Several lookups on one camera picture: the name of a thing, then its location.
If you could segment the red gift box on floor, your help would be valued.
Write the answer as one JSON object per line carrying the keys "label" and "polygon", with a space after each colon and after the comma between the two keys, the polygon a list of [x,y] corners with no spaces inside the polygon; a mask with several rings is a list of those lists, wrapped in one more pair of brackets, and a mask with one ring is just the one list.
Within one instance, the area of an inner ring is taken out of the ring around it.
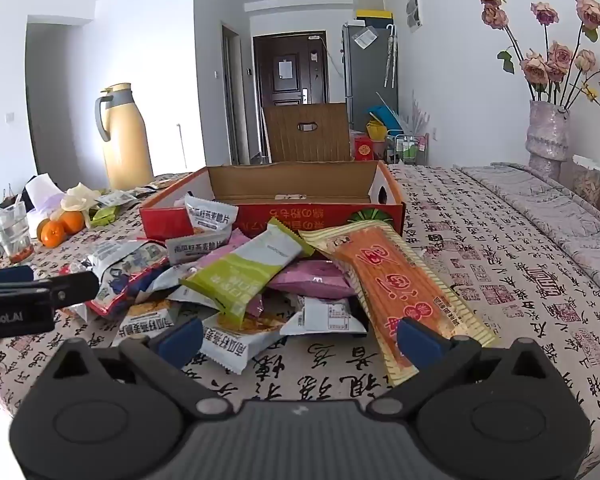
{"label": "red gift box on floor", "polygon": [[374,141],[368,136],[359,134],[353,138],[353,158],[358,162],[375,159]]}

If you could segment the white cloth flower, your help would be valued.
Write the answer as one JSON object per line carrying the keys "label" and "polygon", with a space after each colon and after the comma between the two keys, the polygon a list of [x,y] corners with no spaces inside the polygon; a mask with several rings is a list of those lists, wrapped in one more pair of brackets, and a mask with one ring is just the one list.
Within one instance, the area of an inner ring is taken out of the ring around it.
{"label": "white cloth flower", "polygon": [[74,188],[69,188],[60,201],[61,209],[65,212],[89,211],[97,205],[97,199],[102,193],[88,188],[79,183]]}

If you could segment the white oat crisp pack leaning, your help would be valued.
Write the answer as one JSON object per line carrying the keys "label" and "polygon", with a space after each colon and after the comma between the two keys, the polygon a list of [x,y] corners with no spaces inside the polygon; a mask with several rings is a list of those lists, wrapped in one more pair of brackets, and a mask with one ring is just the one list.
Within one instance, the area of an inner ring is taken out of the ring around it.
{"label": "white oat crisp pack leaning", "polygon": [[238,215],[238,207],[215,200],[203,200],[187,194],[185,209],[195,234],[230,229]]}

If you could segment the red cardboard snack box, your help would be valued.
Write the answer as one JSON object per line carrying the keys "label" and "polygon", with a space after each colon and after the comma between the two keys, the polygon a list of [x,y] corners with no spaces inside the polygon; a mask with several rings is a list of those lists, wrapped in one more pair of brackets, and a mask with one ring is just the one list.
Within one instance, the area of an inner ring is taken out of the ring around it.
{"label": "red cardboard snack box", "polygon": [[204,167],[140,205],[151,240],[192,235],[186,210],[175,205],[187,193],[234,205],[234,227],[260,234],[276,218],[295,231],[380,220],[400,233],[406,205],[383,162],[276,162],[260,166]]}

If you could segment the white snack pack back side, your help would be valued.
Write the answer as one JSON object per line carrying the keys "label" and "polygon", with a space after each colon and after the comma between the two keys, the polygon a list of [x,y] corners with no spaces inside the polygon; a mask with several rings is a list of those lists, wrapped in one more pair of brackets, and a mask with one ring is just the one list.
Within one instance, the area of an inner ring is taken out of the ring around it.
{"label": "white snack pack back side", "polygon": [[279,330],[282,336],[367,334],[364,325],[352,315],[347,298],[322,299],[289,295],[289,299],[296,312]]}

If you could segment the grey refrigerator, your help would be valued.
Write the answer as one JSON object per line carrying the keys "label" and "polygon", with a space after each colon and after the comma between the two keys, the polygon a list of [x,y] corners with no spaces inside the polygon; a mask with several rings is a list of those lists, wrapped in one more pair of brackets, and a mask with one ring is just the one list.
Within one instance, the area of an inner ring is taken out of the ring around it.
{"label": "grey refrigerator", "polygon": [[368,110],[388,105],[398,110],[398,47],[393,24],[342,26],[344,93],[352,130],[364,131]]}

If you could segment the glass cup with berries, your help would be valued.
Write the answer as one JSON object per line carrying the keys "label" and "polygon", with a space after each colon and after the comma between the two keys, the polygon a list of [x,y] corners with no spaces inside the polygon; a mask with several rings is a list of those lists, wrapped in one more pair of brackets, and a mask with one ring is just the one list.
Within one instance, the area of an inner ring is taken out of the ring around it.
{"label": "glass cup with berries", "polygon": [[34,249],[25,203],[15,202],[7,208],[0,208],[0,245],[12,264],[32,256]]}

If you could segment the orange mandarin back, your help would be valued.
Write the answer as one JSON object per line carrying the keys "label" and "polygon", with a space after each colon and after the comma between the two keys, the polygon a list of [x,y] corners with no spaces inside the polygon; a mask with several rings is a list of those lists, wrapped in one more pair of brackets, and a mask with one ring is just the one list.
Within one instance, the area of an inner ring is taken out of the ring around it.
{"label": "orange mandarin back", "polygon": [[82,211],[64,211],[59,217],[59,222],[67,236],[78,234],[85,228],[85,219]]}

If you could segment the pink snack pack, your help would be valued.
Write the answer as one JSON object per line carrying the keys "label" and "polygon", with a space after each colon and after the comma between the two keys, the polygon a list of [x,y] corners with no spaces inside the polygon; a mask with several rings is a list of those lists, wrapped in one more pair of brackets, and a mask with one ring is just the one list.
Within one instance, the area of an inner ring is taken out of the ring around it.
{"label": "pink snack pack", "polygon": [[339,300],[355,295],[346,274],[329,260],[295,262],[272,278],[268,288],[318,299]]}

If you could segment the long orange snack pack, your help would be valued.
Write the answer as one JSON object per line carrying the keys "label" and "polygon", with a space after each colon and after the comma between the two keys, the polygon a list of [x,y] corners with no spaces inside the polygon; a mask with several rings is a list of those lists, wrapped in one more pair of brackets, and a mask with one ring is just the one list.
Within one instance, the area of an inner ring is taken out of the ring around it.
{"label": "long orange snack pack", "polygon": [[378,342],[393,387],[417,374],[398,347],[406,316],[445,338],[469,336],[489,347],[496,335],[387,223],[365,220],[300,236],[346,272]]}

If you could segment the red grey snack bag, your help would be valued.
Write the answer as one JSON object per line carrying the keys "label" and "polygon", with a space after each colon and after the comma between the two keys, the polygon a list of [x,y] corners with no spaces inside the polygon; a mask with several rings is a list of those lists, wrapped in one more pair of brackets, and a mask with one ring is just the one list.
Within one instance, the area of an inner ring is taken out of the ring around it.
{"label": "red grey snack bag", "polygon": [[154,240],[102,242],[84,260],[99,290],[86,305],[102,318],[114,318],[169,267],[166,245]]}

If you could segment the orange mandarin front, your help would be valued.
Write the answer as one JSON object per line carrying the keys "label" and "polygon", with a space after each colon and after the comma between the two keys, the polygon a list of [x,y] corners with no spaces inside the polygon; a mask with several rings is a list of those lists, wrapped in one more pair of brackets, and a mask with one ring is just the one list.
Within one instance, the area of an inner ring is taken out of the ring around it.
{"label": "orange mandarin front", "polygon": [[66,237],[65,226],[59,220],[45,220],[38,229],[38,240],[47,248],[58,247]]}

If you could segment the dark brown entrance door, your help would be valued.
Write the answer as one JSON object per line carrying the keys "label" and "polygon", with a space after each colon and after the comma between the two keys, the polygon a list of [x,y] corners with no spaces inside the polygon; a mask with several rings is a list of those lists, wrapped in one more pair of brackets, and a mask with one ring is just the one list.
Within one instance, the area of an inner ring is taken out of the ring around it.
{"label": "dark brown entrance door", "polygon": [[328,101],[326,32],[290,32],[253,38],[261,106]]}

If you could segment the white pumpkin oat crisp pack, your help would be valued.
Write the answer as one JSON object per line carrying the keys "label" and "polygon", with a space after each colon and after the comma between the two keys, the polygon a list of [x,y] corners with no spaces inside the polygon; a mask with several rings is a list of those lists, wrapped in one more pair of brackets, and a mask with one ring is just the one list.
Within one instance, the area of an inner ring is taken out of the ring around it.
{"label": "white pumpkin oat crisp pack", "polygon": [[291,317],[287,309],[264,311],[258,318],[247,315],[240,330],[230,328],[222,315],[211,315],[202,321],[204,339],[200,352],[226,370],[240,375],[251,359],[275,344],[280,329]]}

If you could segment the small green snack pack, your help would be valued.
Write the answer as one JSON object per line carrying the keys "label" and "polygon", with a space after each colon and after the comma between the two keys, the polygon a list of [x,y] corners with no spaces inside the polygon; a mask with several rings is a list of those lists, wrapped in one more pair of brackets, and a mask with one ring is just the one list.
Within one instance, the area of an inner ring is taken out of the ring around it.
{"label": "small green snack pack", "polygon": [[111,224],[117,220],[118,212],[118,206],[109,206],[97,209],[91,218],[91,227],[99,228],[100,226],[108,226],[108,224]]}

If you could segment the pink textured flower vase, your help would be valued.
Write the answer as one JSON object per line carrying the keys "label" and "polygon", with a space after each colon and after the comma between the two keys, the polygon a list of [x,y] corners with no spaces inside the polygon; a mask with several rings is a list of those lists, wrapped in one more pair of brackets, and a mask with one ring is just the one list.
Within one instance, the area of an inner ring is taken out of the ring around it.
{"label": "pink textured flower vase", "polygon": [[568,110],[549,102],[531,101],[526,136],[528,166],[558,181],[569,151],[569,131]]}

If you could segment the yellow thermos jug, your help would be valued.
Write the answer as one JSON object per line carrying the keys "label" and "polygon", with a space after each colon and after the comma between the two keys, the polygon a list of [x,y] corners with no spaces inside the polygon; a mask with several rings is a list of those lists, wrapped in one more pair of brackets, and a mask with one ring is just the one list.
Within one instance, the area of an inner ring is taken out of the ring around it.
{"label": "yellow thermos jug", "polygon": [[154,173],[146,127],[128,82],[102,90],[95,101],[95,122],[110,188],[127,191],[148,184]]}

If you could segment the wooden chair back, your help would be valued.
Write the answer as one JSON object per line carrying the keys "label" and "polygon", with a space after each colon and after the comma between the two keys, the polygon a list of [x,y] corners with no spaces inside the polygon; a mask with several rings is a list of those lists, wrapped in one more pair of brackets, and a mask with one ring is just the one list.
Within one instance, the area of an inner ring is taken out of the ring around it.
{"label": "wooden chair back", "polygon": [[351,159],[344,103],[264,109],[271,162],[345,162]]}

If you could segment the dried pink roses bouquet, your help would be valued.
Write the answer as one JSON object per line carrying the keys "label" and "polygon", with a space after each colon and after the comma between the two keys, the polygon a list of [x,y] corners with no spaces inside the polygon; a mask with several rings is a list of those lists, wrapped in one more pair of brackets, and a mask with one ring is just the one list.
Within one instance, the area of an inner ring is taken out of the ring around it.
{"label": "dried pink roses bouquet", "polygon": [[505,32],[509,46],[496,58],[508,74],[522,73],[535,103],[545,102],[568,112],[579,98],[585,98],[600,109],[600,63],[585,40],[596,42],[600,36],[600,2],[576,0],[578,32],[570,47],[550,38],[550,26],[559,23],[559,13],[550,3],[530,4],[534,20],[542,30],[540,50],[522,50],[505,11],[506,0],[479,0],[481,21],[493,30]]}

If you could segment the orange mandarin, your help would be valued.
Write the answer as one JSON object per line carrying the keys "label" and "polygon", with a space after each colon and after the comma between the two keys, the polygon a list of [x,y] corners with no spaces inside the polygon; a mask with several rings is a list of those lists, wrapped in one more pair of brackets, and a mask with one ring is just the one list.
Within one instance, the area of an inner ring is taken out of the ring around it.
{"label": "orange mandarin", "polygon": [[47,248],[58,247],[66,237],[65,226],[59,220],[45,220],[38,229],[38,240]]}
{"label": "orange mandarin", "polygon": [[82,211],[64,211],[59,217],[59,222],[67,236],[78,234],[85,228],[85,219]]}

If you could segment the green white snack bar pack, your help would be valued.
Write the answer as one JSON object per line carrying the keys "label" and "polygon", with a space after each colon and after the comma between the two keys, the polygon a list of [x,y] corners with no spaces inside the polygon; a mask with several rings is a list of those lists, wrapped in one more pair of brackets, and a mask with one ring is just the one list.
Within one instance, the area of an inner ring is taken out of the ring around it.
{"label": "green white snack bar pack", "polygon": [[241,328],[248,304],[294,259],[314,248],[272,218],[249,242],[196,271],[181,284],[211,299],[231,328]]}

